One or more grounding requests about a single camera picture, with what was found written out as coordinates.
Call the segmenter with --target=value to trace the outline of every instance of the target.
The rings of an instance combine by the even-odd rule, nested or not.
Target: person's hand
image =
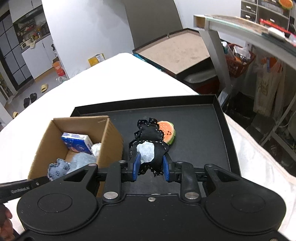
[[[3,238],[5,241],[12,241],[15,237],[13,235],[12,222],[10,221],[10,219],[12,218],[12,214],[8,208],[5,208],[5,216],[7,219],[0,227],[0,237]]]

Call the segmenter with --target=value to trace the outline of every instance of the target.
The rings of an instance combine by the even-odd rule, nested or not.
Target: watermelon slice toy
[[[174,125],[168,121],[159,121],[157,124],[159,124],[159,129],[164,133],[163,141],[168,145],[171,145],[176,136]]]
[[[292,0],[279,0],[279,4],[281,4],[281,6],[284,9],[292,9],[293,8],[293,1]]]

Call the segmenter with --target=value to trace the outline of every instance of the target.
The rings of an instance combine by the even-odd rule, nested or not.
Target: black cloth with white stitching
[[[163,141],[164,133],[159,129],[157,120],[149,118],[147,120],[138,120],[139,130],[135,132],[135,139],[129,143],[129,158],[137,151],[137,145],[140,143],[152,142],[154,144],[154,158],[151,162],[141,164],[139,174],[145,174],[150,169],[154,176],[162,175],[163,155],[168,152],[169,146]]]

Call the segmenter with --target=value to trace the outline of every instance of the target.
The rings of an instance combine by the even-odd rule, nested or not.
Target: black tray
[[[128,160],[128,143],[134,139],[134,132],[138,130],[138,119],[148,120],[151,117],[174,124],[176,137],[168,152],[173,161],[186,161],[201,168],[213,163],[240,175],[228,125],[215,95],[159,97],[86,105],[76,107],[71,116],[95,115],[110,116],[121,133],[124,140],[123,160]],[[160,177],[151,179],[151,175],[148,171],[139,176],[135,183],[125,184],[128,186],[125,189],[129,189],[129,193],[136,189],[137,193],[147,190],[151,193],[179,191],[178,183],[159,185],[162,181]],[[151,188],[146,187],[147,182],[151,183]]]

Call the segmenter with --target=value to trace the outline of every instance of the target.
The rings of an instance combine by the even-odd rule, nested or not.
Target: white cabinet
[[[37,8],[38,6],[42,5],[41,0],[31,0],[33,8]]]
[[[24,51],[22,56],[34,79],[52,68],[42,40],[37,42],[34,48]]]
[[[9,0],[8,4],[13,23],[22,16],[26,15],[31,10],[33,10],[31,0]]]
[[[49,36],[45,37],[44,39],[42,39],[42,42],[43,42],[43,46],[46,50],[47,56],[48,56],[50,62],[52,63],[52,61],[56,58],[54,55],[54,52],[52,50],[52,44],[53,44],[52,36],[49,35]]]

